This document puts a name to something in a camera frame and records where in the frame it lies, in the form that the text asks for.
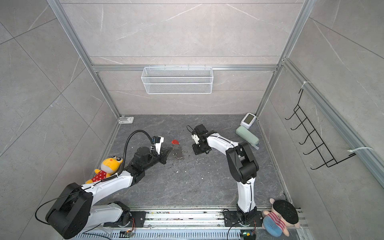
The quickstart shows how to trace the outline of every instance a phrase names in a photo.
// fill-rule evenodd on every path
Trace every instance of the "gray marble wall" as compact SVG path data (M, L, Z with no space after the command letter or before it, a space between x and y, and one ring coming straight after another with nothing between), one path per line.
M61 2L94 64L276 64L303 1ZM198 96L148 95L139 72L100 74L123 114L243 114L272 72L215 71L212 94Z
M115 122L48 3L2 1L1 239L61 239L34 211L88 180Z
M384 159L383 14L382 1L319 0L290 58ZM316 239L382 239L384 190L357 156L310 169L322 159L316 152L303 154L314 146L309 140L298 144L306 133L303 126L291 130L300 123L297 117L285 120L299 89L283 70L260 117L294 205L303 209ZM349 146L305 93L300 102L334 157L347 157Z

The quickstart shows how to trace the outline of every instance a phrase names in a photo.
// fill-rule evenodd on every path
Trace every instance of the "gray screen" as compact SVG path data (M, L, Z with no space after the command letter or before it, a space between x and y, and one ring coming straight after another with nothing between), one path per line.
M246 124L250 124L253 119L253 116L251 114L248 114L248 116L245 118L244 122Z

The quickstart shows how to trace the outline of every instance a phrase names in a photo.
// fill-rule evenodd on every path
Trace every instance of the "black wire rack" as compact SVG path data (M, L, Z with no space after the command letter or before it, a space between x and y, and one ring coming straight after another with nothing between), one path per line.
M321 137L320 134L317 132L316 128L313 126L313 124L311 123L311 121L309 120L309 118L307 117L307 115L305 114L305 112L303 111L303 109L302 109L302 108L300 107L300 105L299 105L301 96L303 95L303 89L300 89L299 94L300 94L299 101L297 102L297 105L296 105L295 108L293 109L293 114L292 114L292 116L291 116L290 118L288 118L288 119L285 118L285 120L290 120L294 115L296 115L297 118L300 120L300 124L299 124L296 128L294 128L294 129L291 128L291 130L296 130L298 127L300 127L300 126L302 125L302 126L304 127L305 131L307 132L307 137L305 138L304 142L303 142L303 143L299 142L299 144L300 144L300 145L303 145L303 144L307 141L307 139L310 138L311 141L312 141L312 143L313 143L313 145L315 146L315 149L313 149L313 150L310 151L309 153L303 153L304 155L308 155L308 154L312 153L312 152L315 151L315 150L317 150L317 152L320 154L320 157L321 157L321 159L323 160L324 163L323 163L322 165L316 167L316 168L311 168L311 169L312 169L312 170L316 170L316 169L318 169L318 168L321 168L321 167L324 166L324 165L327 166L327 167L332 167L332 166L334 166L334 165L336 165L336 164L341 163L341 162L344 161L344 160L347 160L348 158L351 158L351 157L355 156L356 154L355 154L355 153L352 153L352 154L348 155L348 157L344 158L344 159L341 160L341 161L337 161L337 160L335 159L335 157L332 155L331 151L329 150L327 144L325 144L325 142L323 141L322 137ZM298 111L298 110L300 110L300 111L303 113L303 115L305 116L305 118L304 118L303 120L301 120L301 118L300 118L299 115L297 114L297 111ZM311 132L309 132L308 129L307 129L307 127L304 125L304 122L305 122L305 121L307 121L308 123L310 123L310 125L312 126L313 130L312 130ZM313 138L312 138L312 136L311 136L312 133L317 134L317 136L318 136L318 137L320 138L320 140L321 140L321 141L320 141L320 144L319 144L318 146L316 145L315 141L313 140ZM321 146L324 146L324 147L327 149L327 151L329 152L329 154L330 154L330 156L331 156L331 160L326 161L326 160L324 159L323 155L322 155L321 152L319 151L319 147L321 147Z

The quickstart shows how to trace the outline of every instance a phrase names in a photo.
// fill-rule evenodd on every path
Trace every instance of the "plush toy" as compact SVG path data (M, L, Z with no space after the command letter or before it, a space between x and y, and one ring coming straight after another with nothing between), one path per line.
M300 227L299 216L295 207L286 200L269 199L272 204L272 211L263 211L263 229L274 237L279 237L281 233L289 237L287 227Z
M101 163L101 167L100 167L101 170L95 169L96 175L92 179L86 181L85 183L89 184L89 183L97 182L97 181L100 181L101 179L111 176L118 170L121 162L122 162L122 158L121 157L116 158L116 156L105 159Z

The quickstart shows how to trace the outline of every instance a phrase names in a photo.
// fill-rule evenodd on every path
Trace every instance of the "red and white striped shirt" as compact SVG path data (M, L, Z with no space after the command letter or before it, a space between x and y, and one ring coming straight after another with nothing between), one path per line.
M285 223L276 214L270 212L267 216L270 217L282 231L285 229Z

